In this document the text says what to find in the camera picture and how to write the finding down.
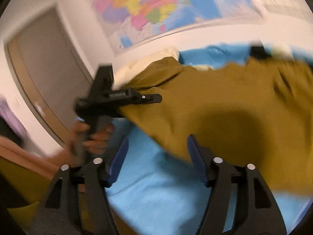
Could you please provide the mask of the left forearm pink sleeve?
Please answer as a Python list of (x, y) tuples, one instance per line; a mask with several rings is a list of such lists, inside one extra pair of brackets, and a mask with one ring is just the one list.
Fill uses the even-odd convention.
[(1, 136), (1, 158), (49, 179), (54, 176), (61, 165), (77, 166), (77, 162), (68, 147), (61, 149), (61, 151), (52, 157), (40, 158), (27, 152), (3, 136)]

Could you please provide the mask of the left hand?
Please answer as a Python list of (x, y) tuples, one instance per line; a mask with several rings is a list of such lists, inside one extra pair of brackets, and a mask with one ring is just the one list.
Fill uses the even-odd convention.
[[(73, 139), (69, 143), (69, 149), (74, 154), (74, 145), (78, 140), (78, 136), (88, 132), (89, 125), (82, 121), (77, 121), (73, 128)], [(112, 123), (109, 123), (105, 129), (91, 134), (82, 145), (88, 150), (89, 153), (95, 155), (101, 155), (109, 145), (109, 140), (113, 135), (115, 127)]]

